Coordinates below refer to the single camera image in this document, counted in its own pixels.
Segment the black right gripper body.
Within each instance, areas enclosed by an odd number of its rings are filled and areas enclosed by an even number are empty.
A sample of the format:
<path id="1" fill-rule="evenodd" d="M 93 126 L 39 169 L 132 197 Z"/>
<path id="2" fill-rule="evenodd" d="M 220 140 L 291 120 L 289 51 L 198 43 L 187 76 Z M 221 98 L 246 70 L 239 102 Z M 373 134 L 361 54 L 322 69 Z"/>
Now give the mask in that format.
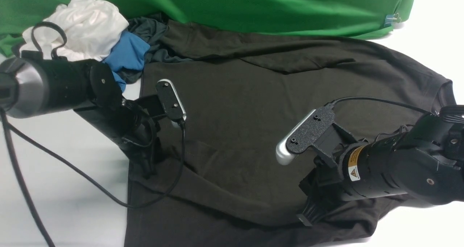
<path id="1" fill-rule="evenodd" d="M 300 189 L 307 198 L 320 201 L 327 213 L 342 205 L 345 201 L 354 201 L 355 191 L 352 189 L 351 181 L 347 176 L 346 157 L 353 145 L 357 143 L 356 138 L 341 126 L 333 126 L 337 137 L 337 145 L 332 151 L 332 159 L 335 166 L 327 166 L 322 158 L 315 153 L 315 168 L 300 181 Z"/>

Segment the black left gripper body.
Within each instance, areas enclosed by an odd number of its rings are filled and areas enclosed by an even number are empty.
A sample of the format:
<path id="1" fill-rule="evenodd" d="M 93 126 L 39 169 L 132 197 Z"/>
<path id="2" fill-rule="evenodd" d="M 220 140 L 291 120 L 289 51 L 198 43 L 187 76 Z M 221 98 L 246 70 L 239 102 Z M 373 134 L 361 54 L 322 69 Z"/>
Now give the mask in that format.
<path id="1" fill-rule="evenodd" d="M 154 162 L 160 155 L 158 120 L 164 109 L 157 95 L 136 100 L 122 98 L 116 106 L 87 106 L 74 110 L 81 118 L 115 143 L 136 164 L 140 151 L 151 151 Z"/>

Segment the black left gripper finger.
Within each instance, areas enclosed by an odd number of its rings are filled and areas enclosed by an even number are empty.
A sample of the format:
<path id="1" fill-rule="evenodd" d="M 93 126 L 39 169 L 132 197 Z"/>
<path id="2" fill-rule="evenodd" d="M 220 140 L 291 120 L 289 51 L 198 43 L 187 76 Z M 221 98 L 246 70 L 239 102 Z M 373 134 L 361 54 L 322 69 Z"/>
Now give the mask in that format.
<path id="1" fill-rule="evenodd" d="M 141 170 L 141 176 L 149 179 L 156 174 L 154 167 L 154 155 L 151 151 L 140 151 L 136 156 L 136 164 Z"/>

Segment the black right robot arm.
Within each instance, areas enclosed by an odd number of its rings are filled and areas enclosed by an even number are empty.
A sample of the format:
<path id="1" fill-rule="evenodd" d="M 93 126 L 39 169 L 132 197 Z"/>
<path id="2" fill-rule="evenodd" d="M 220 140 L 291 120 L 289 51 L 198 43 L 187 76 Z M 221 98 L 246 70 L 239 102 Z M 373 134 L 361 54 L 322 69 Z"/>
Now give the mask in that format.
<path id="1" fill-rule="evenodd" d="M 409 131 L 368 143 L 335 123 L 329 106 L 313 110 L 286 143 L 311 148 L 315 168 L 300 181 L 297 218 L 307 227 L 343 202 L 402 194 L 432 205 L 463 201 L 463 106 L 424 114 Z"/>

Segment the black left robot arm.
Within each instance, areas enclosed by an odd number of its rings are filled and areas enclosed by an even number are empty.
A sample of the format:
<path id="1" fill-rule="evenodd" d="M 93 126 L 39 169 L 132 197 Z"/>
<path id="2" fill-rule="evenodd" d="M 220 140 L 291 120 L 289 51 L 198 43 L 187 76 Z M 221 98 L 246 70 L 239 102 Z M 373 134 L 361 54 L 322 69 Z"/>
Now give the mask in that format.
<path id="1" fill-rule="evenodd" d="M 156 97 L 126 99 L 108 65 L 93 59 L 1 63 L 1 109 L 17 119 L 72 110 L 115 143 L 141 175 L 155 175 L 162 156 Z"/>

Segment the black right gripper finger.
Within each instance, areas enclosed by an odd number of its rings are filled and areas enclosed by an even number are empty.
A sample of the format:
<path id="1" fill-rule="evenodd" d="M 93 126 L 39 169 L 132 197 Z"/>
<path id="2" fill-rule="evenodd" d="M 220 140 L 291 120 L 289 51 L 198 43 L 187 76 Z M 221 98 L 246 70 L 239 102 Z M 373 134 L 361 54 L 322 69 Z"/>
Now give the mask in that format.
<path id="1" fill-rule="evenodd" d="M 305 227 L 313 227 L 327 214 L 320 201 L 313 198 L 307 198 L 304 208 L 297 212 L 297 218 Z"/>

